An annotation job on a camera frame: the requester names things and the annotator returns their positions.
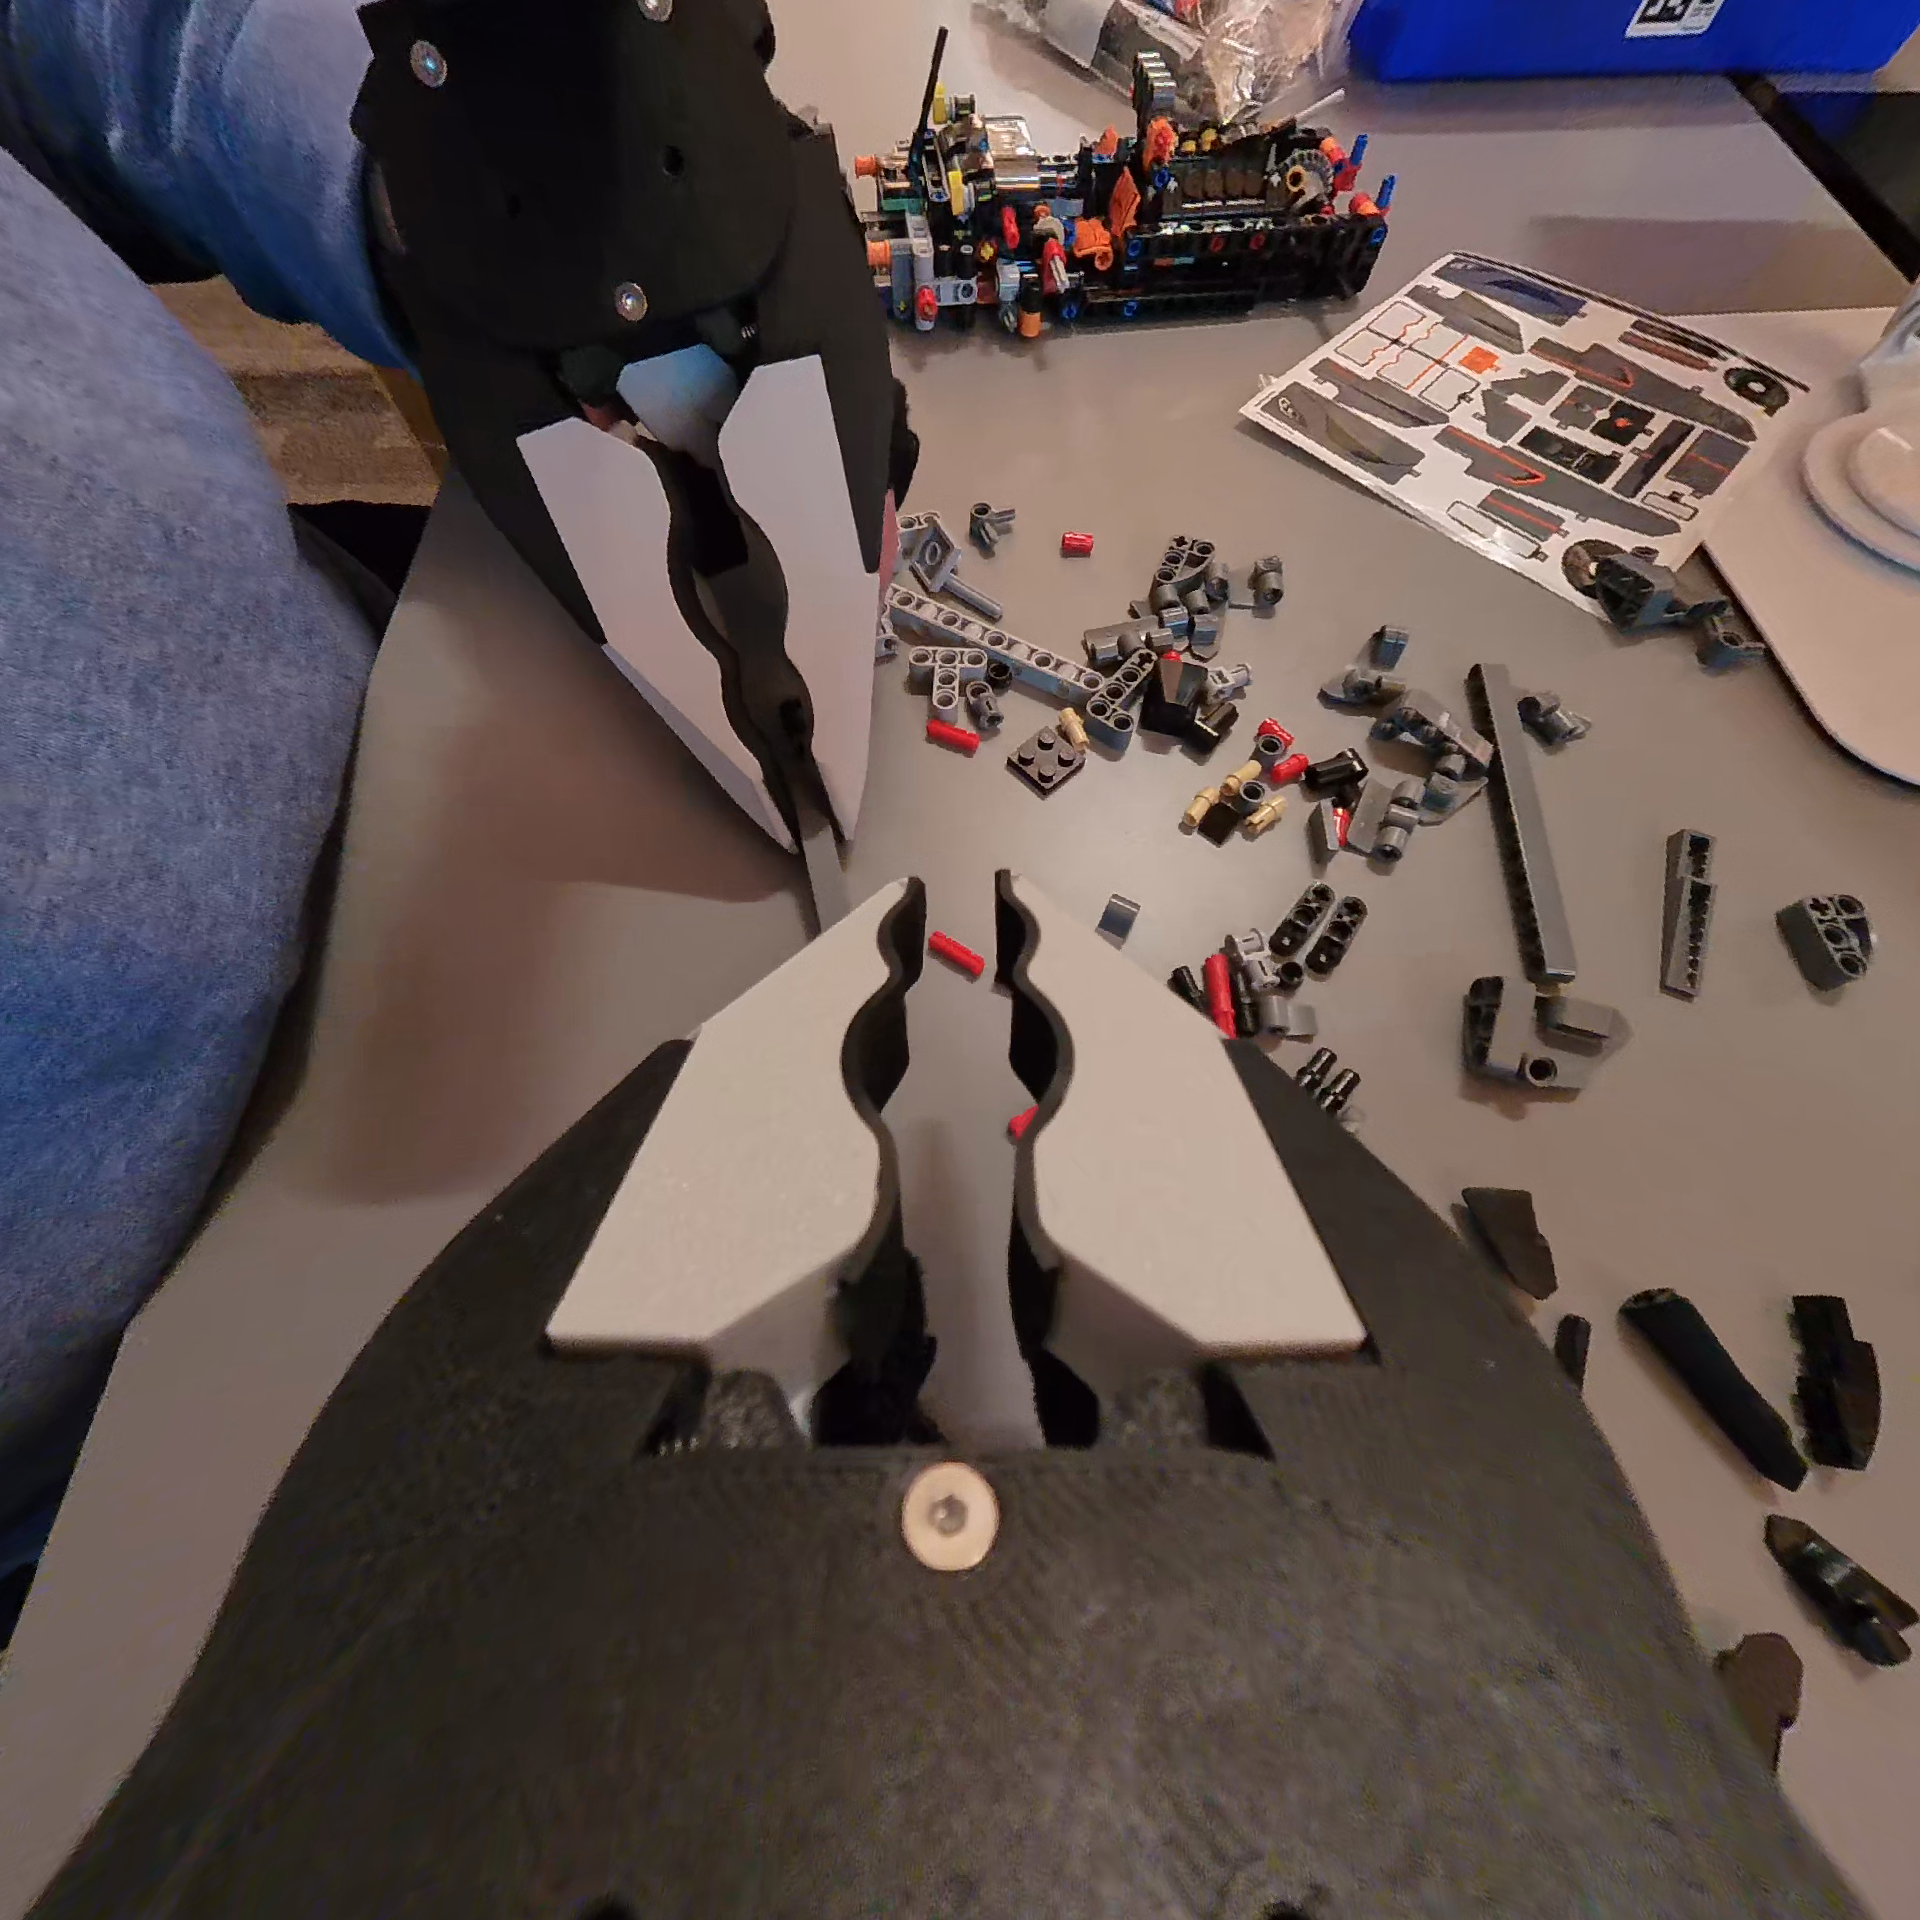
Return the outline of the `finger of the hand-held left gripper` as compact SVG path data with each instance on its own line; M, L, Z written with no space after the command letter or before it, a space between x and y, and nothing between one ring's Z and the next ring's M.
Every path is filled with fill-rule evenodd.
M670 507L657 450L659 445L624 442L582 419L518 440L518 456L561 530L614 670L756 827L782 848L796 848L794 831L780 821L770 776L745 727L726 714L723 665L692 631L670 583ZM785 629L777 651L790 664Z
M822 359L756 368L717 450L737 506L780 563L785 654L812 701L812 757L838 833L856 837L873 751L881 577L862 557Z

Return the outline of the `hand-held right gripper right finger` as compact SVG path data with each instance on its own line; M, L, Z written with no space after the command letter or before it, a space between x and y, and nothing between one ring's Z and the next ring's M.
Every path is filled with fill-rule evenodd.
M1226 1041L1026 875L995 875L1014 1142L1014 1343L1043 1438L1086 1449L1153 1377L1346 1361L1366 1330Z

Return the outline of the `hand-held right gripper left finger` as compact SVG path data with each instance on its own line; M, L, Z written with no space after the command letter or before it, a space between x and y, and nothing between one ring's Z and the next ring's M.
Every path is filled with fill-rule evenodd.
M885 1107L925 936L923 880L889 880L697 1030L547 1321L554 1349L761 1377L827 1445L923 1431L937 1345Z

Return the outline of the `dark grey angled lego connector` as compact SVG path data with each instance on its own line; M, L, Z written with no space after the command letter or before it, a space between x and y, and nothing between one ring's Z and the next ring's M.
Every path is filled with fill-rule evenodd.
M1480 976L1460 1005L1462 1066L1534 1096L1574 1096L1625 1046L1619 1008L1523 976Z

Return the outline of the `long dark grey lego beam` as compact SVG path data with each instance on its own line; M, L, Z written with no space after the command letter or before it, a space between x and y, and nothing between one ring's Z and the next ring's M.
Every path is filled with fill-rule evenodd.
M1520 961L1538 987L1561 991L1577 976L1577 951L1552 863L1529 733L1520 720L1520 690L1505 665L1475 664L1468 695L1475 727L1496 752L1491 805Z

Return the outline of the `partly built lego vehicle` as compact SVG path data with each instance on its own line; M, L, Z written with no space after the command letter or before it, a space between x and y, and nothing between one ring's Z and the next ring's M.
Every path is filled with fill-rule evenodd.
M1340 142L1297 112L1219 118L1164 42L1132 56L1129 128L1043 154L1019 114L944 82L934 39L918 121L860 155L860 211L886 317L931 335L992 319L1046 330L1238 317L1356 297L1388 235L1396 178L1363 187L1366 135Z

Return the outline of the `group of black lego panels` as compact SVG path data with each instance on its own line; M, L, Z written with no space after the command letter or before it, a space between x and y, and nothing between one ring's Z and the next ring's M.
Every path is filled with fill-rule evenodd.
M1557 1267L1534 1198L1523 1189L1468 1186L1458 1211L1506 1280L1536 1303L1557 1293ZM1749 1382L1704 1310L1674 1287L1645 1287L1619 1309L1629 1336L1666 1369L1744 1465L1779 1490L1798 1490L1812 1465L1866 1473L1882 1440L1882 1368L1836 1295L1797 1295L1788 1323L1798 1353L1795 1407L1801 1437ZM1907 1664L1916 1607L1812 1525L1788 1515L1763 1523L1776 1568L1826 1632L1874 1669ZM1806 1669L1781 1634L1749 1634L1714 1655L1724 1695L1768 1770L1779 1770L1795 1729Z

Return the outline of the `dark grey tapered lego panel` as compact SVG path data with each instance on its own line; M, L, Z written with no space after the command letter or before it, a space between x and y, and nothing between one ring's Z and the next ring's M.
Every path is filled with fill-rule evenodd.
M1701 992L1713 936L1714 837L1676 831L1664 850L1661 992L1694 1001Z

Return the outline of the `clear bags of lego parts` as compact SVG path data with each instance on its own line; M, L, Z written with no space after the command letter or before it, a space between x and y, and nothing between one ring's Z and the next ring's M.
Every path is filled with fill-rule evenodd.
M1154 56L1180 118L1274 128L1341 99L1361 2L992 2L992 11L1118 94Z

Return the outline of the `dark grey rounded lego liftarm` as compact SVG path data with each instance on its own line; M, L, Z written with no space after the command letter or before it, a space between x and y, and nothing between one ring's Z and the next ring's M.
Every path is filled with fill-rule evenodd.
M1776 913L1788 951L1816 992L1842 992L1874 955L1874 928L1858 896L1801 896Z

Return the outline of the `person's right leg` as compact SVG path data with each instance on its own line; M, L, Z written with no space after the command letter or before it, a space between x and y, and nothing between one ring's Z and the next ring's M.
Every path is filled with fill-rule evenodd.
M3 1519L37 1560L299 965L374 638L227 373L5 158Z

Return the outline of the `white desk stand with plate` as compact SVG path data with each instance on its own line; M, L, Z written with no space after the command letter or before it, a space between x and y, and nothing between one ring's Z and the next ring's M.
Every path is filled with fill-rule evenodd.
M1816 726L1870 770L1918 785L1918 290L1789 317L1832 355L1806 411L1740 483L1708 557Z

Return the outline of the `blue bin with white label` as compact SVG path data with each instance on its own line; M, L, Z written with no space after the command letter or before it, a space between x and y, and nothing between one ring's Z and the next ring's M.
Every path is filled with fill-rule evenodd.
M1916 2L1365 2L1354 64L1381 82L1862 77Z

